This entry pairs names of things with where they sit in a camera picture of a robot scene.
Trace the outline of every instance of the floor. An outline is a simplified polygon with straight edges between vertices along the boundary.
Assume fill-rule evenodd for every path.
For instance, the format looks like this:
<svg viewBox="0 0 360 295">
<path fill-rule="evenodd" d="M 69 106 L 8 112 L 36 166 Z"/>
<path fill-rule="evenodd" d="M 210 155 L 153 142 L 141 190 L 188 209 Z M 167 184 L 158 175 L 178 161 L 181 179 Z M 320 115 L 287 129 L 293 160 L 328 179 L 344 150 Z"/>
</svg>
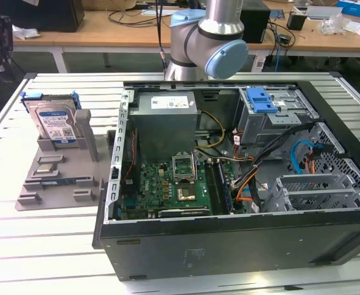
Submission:
<svg viewBox="0 0 360 295">
<path fill-rule="evenodd" d="M 103 64 L 101 53 L 66 53 L 65 59 L 72 73 L 101 73 L 101 72 L 159 72 L 161 61 L 158 54 L 137 53 L 112 53 L 110 56 L 111 67 L 106 68 Z M 0 111 L 10 98 L 24 73 L 56 73 L 57 68 L 49 53 L 24 53 L 16 52 L 13 56 L 12 69 L 15 82 L 3 83 L 0 76 Z M 298 59 L 293 65 L 289 58 L 280 60 L 278 71 L 310 72 L 310 71 L 339 71 L 343 77 L 360 93 L 360 61 L 353 58 L 340 64 L 339 58 L 311 58 Z M 248 59 L 242 71 L 250 71 L 253 58 Z M 266 72 L 273 72 L 275 59 L 271 65 L 265 67 Z"/>
</svg>

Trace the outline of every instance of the hard drive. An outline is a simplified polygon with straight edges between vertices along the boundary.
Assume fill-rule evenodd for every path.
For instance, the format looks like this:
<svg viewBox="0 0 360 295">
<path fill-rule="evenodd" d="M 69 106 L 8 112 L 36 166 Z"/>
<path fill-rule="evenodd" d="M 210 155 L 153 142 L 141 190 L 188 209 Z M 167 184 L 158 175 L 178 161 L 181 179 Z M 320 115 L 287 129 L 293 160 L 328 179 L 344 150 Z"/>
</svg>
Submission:
<svg viewBox="0 0 360 295">
<path fill-rule="evenodd" d="M 52 140 L 57 148 L 72 148 L 83 137 L 76 126 L 76 110 L 81 109 L 78 94 L 43 95 L 21 93 L 21 101 L 31 114 L 40 139 Z"/>
</svg>

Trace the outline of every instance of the blue box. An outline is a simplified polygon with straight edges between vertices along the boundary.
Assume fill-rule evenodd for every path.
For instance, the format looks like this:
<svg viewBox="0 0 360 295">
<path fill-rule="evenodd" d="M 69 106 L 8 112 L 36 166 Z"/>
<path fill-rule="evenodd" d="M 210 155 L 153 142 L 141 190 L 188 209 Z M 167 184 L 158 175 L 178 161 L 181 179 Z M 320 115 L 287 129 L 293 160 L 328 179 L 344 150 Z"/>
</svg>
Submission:
<svg viewBox="0 0 360 295">
<path fill-rule="evenodd" d="M 360 17 L 360 2 L 354 1 L 339 1 L 337 7 L 342 7 L 343 14 L 354 15 Z"/>
</svg>

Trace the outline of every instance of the light blue joint cap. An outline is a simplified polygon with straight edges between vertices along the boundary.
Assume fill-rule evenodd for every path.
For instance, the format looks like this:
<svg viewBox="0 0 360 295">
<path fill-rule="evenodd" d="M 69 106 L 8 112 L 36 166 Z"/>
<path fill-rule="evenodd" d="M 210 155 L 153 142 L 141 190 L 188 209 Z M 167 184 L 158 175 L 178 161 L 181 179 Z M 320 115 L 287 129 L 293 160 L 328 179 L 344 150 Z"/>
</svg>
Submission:
<svg viewBox="0 0 360 295">
<path fill-rule="evenodd" d="M 243 40 L 233 40 L 217 50 L 206 63 L 204 70 L 215 79 L 227 79 L 246 63 L 248 46 Z"/>
<path fill-rule="evenodd" d="M 172 21 L 170 27 L 189 25 L 190 23 L 197 23 L 206 14 L 202 9 L 184 9 L 174 12 L 172 15 Z"/>
</svg>

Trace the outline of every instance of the desk leg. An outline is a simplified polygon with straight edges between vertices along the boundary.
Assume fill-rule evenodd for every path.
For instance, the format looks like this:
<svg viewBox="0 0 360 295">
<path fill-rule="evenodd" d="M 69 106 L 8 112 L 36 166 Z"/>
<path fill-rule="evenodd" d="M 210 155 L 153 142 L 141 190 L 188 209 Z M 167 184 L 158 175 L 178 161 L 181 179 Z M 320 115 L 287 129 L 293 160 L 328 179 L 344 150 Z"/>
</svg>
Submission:
<svg viewBox="0 0 360 295">
<path fill-rule="evenodd" d="M 108 53 L 103 53 L 103 60 L 105 61 L 105 67 L 109 68 L 111 65 L 110 65 L 110 61 L 108 59 Z"/>
<path fill-rule="evenodd" d="M 68 65 L 66 64 L 66 61 L 63 59 L 63 50 L 61 47 L 56 47 L 51 52 L 54 56 L 55 64 L 58 68 L 58 73 L 68 73 Z"/>
<path fill-rule="evenodd" d="M 252 64 L 251 72 L 260 73 L 265 65 L 265 60 L 268 52 L 257 52 L 255 55 L 254 63 Z"/>
</svg>

